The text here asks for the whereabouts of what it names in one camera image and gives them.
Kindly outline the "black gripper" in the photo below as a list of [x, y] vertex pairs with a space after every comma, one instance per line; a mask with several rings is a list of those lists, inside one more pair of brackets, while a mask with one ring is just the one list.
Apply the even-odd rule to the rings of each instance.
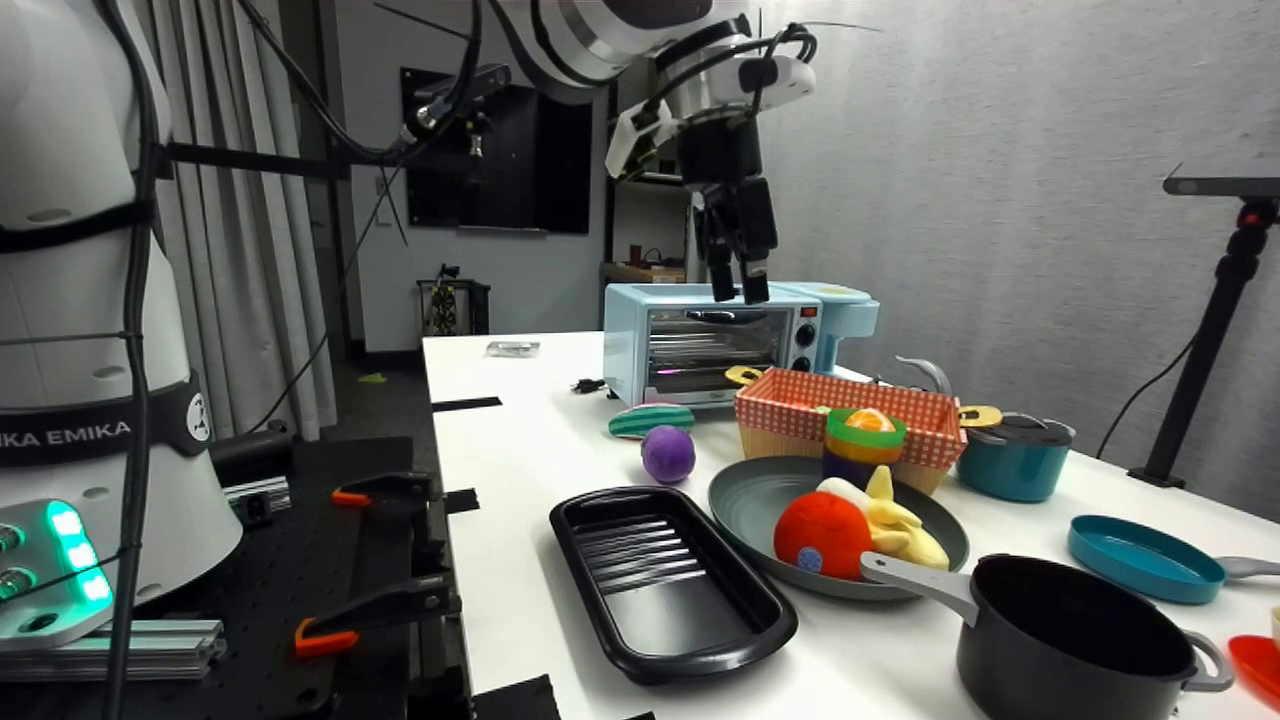
[[768, 300], [768, 253], [776, 247], [773, 198], [753, 116], [712, 116], [681, 136], [681, 176], [696, 208], [712, 300], [730, 300], [730, 256], [739, 256], [744, 303]]

